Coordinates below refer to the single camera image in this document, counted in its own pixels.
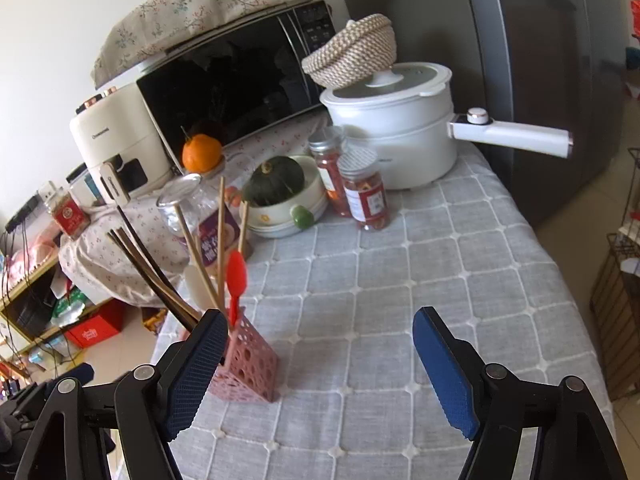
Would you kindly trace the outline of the pink perforated utensil basket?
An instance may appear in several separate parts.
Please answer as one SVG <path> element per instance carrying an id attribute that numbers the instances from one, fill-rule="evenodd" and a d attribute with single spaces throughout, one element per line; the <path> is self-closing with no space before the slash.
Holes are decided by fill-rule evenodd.
<path id="1" fill-rule="evenodd" d="M 279 358 L 243 313 L 231 332 L 208 392 L 229 402 L 273 401 Z"/>

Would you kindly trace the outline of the black chopstick gold band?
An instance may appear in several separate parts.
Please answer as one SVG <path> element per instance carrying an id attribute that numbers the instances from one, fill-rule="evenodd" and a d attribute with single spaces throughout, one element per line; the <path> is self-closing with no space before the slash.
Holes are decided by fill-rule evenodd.
<path id="1" fill-rule="evenodd" d="M 179 298 L 175 287 L 171 285 L 164 272 L 160 270 L 160 266 L 153 260 L 122 207 L 117 205 L 116 210 L 124 226 L 111 232 L 110 237 L 129 259 L 143 281 L 162 300 L 167 310 L 191 333 L 198 324 L 198 319 L 191 312 L 190 307 Z"/>

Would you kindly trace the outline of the white plastic spoon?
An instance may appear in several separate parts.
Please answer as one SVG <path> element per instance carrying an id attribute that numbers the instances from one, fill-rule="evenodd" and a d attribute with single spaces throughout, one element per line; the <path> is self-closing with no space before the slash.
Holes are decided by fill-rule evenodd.
<path id="1" fill-rule="evenodd" d="M 201 311 L 213 309 L 214 305 L 210 301 L 208 289 L 202 281 L 198 268 L 188 264 L 183 271 L 183 278 L 189 293 L 190 305 Z"/>

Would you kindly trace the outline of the light bamboo chopstick green print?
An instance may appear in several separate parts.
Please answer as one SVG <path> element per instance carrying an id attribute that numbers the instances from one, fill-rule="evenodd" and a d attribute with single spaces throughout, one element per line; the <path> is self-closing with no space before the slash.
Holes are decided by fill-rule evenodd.
<path id="1" fill-rule="evenodd" d="M 184 218 L 184 214 L 179 204 L 174 206 L 175 213 L 177 215 L 180 228 L 184 238 L 186 239 L 186 244 L 188 245 L 189 252 L 193 263 L 195 264 L 196 270 L 198 271 L 198 276 L 202 282 L 202 287 L 206 291 L 209 303 L 213 308 L 218 309 L 218 297 L 216 293 L 216 289 L 210 280 L 209 275 L 205 269 L 200 253 L 198 252 L 198 245 L 195 243 L 191 230 L 189 229 L 188 224 L 186 223 L 186 218 Z"/>

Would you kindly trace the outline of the red plastic spoon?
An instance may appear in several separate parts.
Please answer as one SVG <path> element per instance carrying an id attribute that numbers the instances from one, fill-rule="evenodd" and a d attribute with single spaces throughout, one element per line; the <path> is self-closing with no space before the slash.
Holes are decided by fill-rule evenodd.
<path id="1" fill-rule="evenodd" d="M 234 250 L 230 254 L 226 283 L 230 295 L 228 309 L 229 328 L 234 330 L 236 323 L 240 319 L 240 299 L 247 286 L 246 263 L 243 255 L 238 250 Z"/>

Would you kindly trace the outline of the lone wooden chopstick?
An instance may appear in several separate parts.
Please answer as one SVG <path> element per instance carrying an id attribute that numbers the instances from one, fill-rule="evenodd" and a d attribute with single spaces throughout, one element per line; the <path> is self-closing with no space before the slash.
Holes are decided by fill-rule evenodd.
<path id="1" fill-rule="evenodd" d="M 218 190 L 218 217 L 217 217 L 217 292 L 218 292 L 218 308 L 224 310 L 224 219 L 226 218 L 226 205 L 224 204 L 224 188 L 226 187 L 226 178 L 222 174 L 219 179 Z"/>

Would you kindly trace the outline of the red cardboard box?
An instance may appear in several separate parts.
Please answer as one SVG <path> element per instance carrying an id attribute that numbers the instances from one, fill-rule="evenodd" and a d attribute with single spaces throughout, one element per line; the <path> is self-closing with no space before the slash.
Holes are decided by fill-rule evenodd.
<path id="1" fill-rule="evenodd" d="M 64 332 L 65 337 L 78 348 L 87 349 L 106 341 L 122 331 L 126 304 L 113 299 L 102 304 L 88 316 Z"/>

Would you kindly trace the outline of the floral white cloth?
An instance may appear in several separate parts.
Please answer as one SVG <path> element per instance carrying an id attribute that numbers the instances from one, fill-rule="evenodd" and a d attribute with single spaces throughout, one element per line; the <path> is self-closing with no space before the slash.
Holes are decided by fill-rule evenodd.
<path id="1" fill-rule="evenodd" d="M 261 162 L 273 156 L 304 154 L 311 133 L 329 123 L 329 113 L 316 110 L 252 134 L 224 151 L 226 166 L 206 182 L 218 188 L 219 178 L 224 177 L 227 194 L 239 198 L 240 189 Z M 159 197 L 160 190 L 155 190 L 133 198 L 122 210 L 114 205 L 94 208 L 90 226 L 77 240 L 63 238 L 58 263 L 92 301 L 115 298 L 134 307 L 163 305 L 126 256 L 127 246 L 112 239 L 120 230 L 137 250 L 151 255 L 172 286 L 181 286 L 183 270 L 190 260 L 189 249 L 160 214 L 156 206 Z"/>

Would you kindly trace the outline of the purple label nut jar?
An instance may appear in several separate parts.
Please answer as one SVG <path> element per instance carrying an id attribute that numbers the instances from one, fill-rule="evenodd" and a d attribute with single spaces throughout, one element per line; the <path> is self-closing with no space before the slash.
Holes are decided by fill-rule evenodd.
<path id="1" fill-rule="evenodd" d="M 191 230 L 205 269 L 211 276 L 216 276 L 218 271 L 219 209 L 224 212 L 224 263 L 228 262 L 232 250 L 238 248 L 241 231 L 239 220 L 233 215 L 227 199 L 220 198 L 220 178 L 220 174 L 212 174 L 210 177 L 186 174 L 169 181 L 160 190 L 156 201 L 156 208 L 163 216 L 168 230 L 186 246 L 175 211 L 177 206 L 181 208 L 186 226 Z"/>

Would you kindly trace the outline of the small red tin jar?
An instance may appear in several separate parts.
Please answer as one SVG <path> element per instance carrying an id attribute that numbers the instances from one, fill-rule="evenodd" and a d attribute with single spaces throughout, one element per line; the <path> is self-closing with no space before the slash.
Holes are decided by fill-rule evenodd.
<path id="1" fill-rule="evenodd" d="M 75 202 L 69 192 L 58 188 L 48 203 L 50 215 L 60 229 L 72 240 L 90 226 L 90 217 Z"/>

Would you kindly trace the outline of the clear glass jar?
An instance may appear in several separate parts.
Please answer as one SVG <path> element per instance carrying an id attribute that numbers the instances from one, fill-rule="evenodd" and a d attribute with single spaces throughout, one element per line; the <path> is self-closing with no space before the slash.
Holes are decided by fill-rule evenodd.
<path id="1" fill-rule="evenodd" d="M 246 153 L 222 156 L 220 163 L 210 175 L 216 188 L 224 178 L 224 202 L 229 209 L 239 209 L 242 202 L 242 188 L 258 166 L 254 157 Z"/>

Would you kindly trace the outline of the orange tangerine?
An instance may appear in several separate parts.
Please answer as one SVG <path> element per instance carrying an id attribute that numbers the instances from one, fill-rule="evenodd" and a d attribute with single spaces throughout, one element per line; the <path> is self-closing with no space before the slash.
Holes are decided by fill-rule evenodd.
<path id="1" fill-rule="evenodd" d="M 206 174 L 218 166 L 222 159 L 222 145 L 204 133 L 184 133 L 182 166 L 189 172 Z"/>

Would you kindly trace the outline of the goji berry jar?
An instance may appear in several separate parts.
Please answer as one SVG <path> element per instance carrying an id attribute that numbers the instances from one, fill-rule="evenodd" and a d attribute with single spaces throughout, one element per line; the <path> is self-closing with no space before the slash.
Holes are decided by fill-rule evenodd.
<path id="1" fill-rule="evenodd" d="M 308 150 L 316 162 L 326 195 L 341 217 L 350 216 L 350 208 L 337 162 L 343 153 L 342 127 L 327 126 L 314 132 L 307 141 Z"/>

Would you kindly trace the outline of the black microwave oven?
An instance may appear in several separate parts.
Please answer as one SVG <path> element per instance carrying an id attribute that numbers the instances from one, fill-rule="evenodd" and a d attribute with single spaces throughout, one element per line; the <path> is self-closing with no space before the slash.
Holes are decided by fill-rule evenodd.
<path id="1" fill-rule="evenodd" d="M 302 69 L 349 19 L 345 0 L 309 0 L 258 13 L 170 50 L 137 81 L 176 167 L 190 134 L 228 146 L 320 104 Z"/>

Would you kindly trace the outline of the floral microwave cover cloth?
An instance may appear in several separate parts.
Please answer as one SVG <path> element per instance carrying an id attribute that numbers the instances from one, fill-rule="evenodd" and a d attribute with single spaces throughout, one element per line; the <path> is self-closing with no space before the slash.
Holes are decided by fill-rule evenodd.
<path id="1" fill-rule="evenodd" d="M 249 15 L 306 0 L 146 0 L 107 35 L 91 77 L 99 89 L 130 68 Z"/>

